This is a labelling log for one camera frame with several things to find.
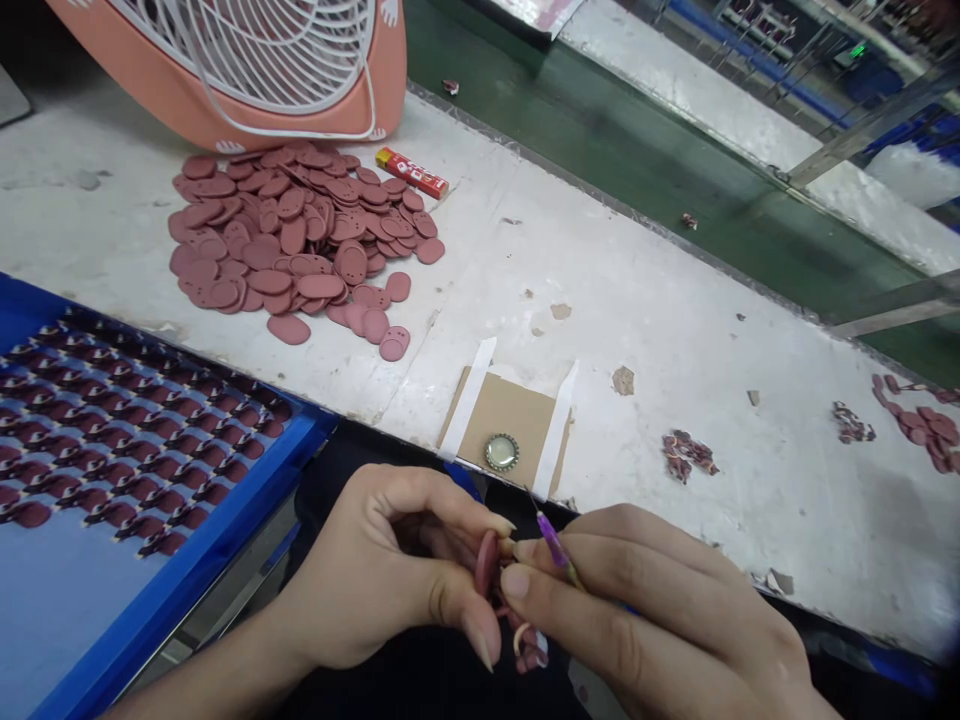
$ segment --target pink fan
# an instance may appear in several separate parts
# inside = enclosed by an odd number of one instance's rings
[[[400,122],[400,0],[47,2],[141,105],[210,150],[380,140]]]

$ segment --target blue tray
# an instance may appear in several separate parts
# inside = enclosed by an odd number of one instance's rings
[[[0,274],[0,354],[69,305]],[[286,399],[295,414],[284,433],[173,557],[137,558],[110,541],[111,529],[81,530],[67,512],[37,530],[0,526],[0,718],[87,718],[108,707],[336,427],[336,416]]]

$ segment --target fan grill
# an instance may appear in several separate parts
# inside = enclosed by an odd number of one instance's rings
[[[210,85],[284,115],[335,105],[369,52],[375,0],[110,0],[157,47],[197,75],[170,8],[197,38]]]

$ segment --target pile of rubber pieces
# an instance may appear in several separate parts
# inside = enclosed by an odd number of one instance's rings
[[[865,425],[850,408],[839,400],[833,401],[833,417],[840,425],[838,437],[844,445],[852,442],[873,442],[877,433],[873,425]]]
[[[232,156],[223,169],[213,157],[188,158],[173,186],[190,204],[168,221],[179,243],[170,270],[195,305],[226,315],[264,308],[268,330],[291,345],[310,337],[297,313],[326,311],[385,360],[403,357],[410,334],[384,311],[407,298],[410,278],[366,281],[387,260],[430,265],[445,252],[405,180],[381,181],[356,157],[302,140]]]
[[[710,475],[720,472],[720,468],[713,462],[713,450],[697,442],[690,437],[690,433],[683,430],[674,430],[672,435],[663,436],[663,454],[667,458],[667,471],[684,485],[690,478],[693,465]]]
[[[960,472],[960,453],[953,448],[960,445],[960,433],[957,424],[943,413],[931,407],[920,406],[916,412],[905,410],[895,402],[887,400],[884,387],[894,395],[903,390],[926,390],[926,386],[900,387],[893,375],[880,377],[873,376],[873,395],[881,405],[897,419],[901,432],[915,445],[923,445],[930,455],[930,460],[937,472],[946,475],[951,472]]]

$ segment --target white tape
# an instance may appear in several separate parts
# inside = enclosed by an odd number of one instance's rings
[[[557,402],[553,406],[553,415],[550,417],[550,427],[547,428],[547,437],[543,440],[540,462],[537,463],[537,474],[533,478],[533,494],[541,500],[548,500],[550,496],[550,483],[553,481],[553,471],[557,468],[557,460],[560,459],[563,428],[567,424],[570,406],[573,405],[573,386],[577,381],[579,367],[580,361],[574,360],[567,377],[560,383]]]
[[[487,377],[487,368],[490,367],[493,350],[496,347],[497,339],[487,338],[480,343],[477,356],[473,359],[467,381],[463,384],[463,391],[460,393],[460,400],[457,401],[450,424],[447,425],[447,433],[443,436],[440,449],[437,451],[437,454],[447,462],[456,460],[457,453],[460,451],[460,443],[463,442],[463,436],[467,433],[467,425],[470,424],[473,408],[477,404],[477,398],[480,397],[480,389]]]

